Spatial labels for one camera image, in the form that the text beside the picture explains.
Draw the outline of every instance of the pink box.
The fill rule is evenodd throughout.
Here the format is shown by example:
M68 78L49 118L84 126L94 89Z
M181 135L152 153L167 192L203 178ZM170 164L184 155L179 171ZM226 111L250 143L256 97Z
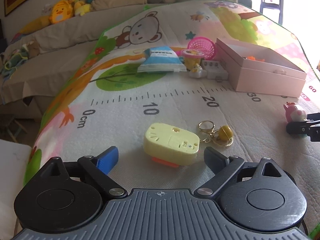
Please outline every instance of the pink box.
M217 39L221 65L235 91L298 98L307 74L272 49L242 41ZM249 60L254 56L265 62Z

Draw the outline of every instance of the yellow bell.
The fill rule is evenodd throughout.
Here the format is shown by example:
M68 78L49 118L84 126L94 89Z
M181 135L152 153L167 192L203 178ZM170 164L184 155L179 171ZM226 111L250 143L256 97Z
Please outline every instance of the yellow bell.
M233 138L233 132L228 125L220 127L218 135L222 141L230 141Z

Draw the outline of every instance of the cartoon bear print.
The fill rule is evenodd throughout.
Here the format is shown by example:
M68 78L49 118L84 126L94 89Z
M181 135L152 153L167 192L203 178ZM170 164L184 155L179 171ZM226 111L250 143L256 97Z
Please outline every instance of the cartoon bear print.
M130 44L159 41L162 34L159 32L159 21L155 17L156 14L157 12L149 12L132 27L124 27L122 33L115 37L116 49L126 48Z

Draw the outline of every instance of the keychain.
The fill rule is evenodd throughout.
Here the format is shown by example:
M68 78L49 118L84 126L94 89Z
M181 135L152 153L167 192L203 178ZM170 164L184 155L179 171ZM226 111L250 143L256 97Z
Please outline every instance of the keychain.
M201 128L201 125L206 122L211 123L212 127L209 129ZM224 147L227 147L233 144L233 132L228 125L224 125L220 127L219 130L214 130L214 127L215 127L214 123L212 121L205 120L200 122L198 124L198 127L200 132L206 133L209 135L206 139L201 140L200 142L204 142L204 143L213 142L219 146L224 146Z

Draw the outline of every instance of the metal screw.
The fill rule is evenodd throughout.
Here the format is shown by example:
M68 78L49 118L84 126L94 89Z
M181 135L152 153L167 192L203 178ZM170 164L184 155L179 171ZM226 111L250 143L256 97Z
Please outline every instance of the metal screw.
M209 196L213 193L212 189L210 188L207 188L207 187L202 187L202 188L199 188L197 190L198 194L202 195L202 196Z
M124 194L124 190L122 188L116 187L109 190L109 193L113 196L121 196Z

